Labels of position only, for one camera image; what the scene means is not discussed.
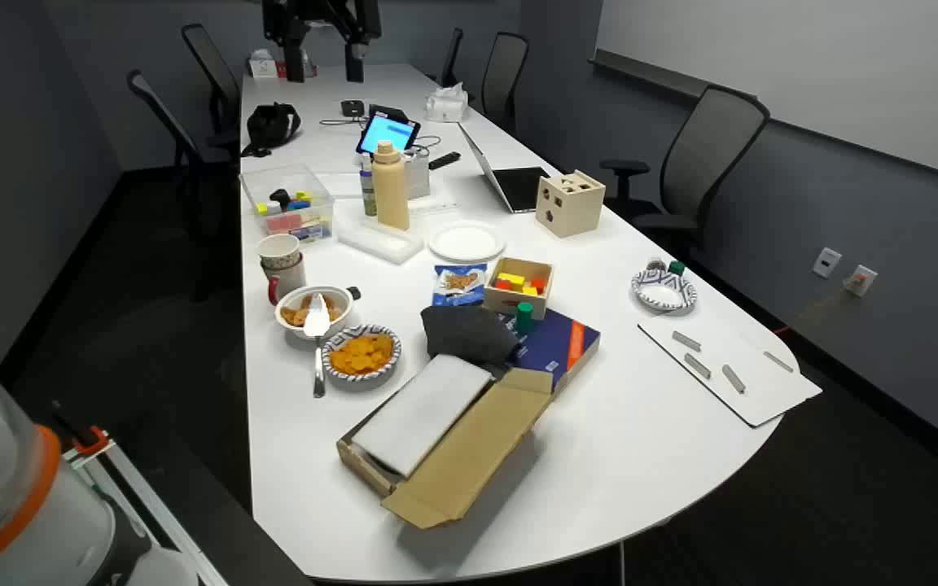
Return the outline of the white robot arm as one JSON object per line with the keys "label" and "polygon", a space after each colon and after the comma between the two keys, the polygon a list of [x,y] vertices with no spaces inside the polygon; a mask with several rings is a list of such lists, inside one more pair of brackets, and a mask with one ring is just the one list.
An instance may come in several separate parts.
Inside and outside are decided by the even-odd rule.
{"label": "white robot arm", "polygon": [[198,572],[0,387],[0,586],[198,586]]}

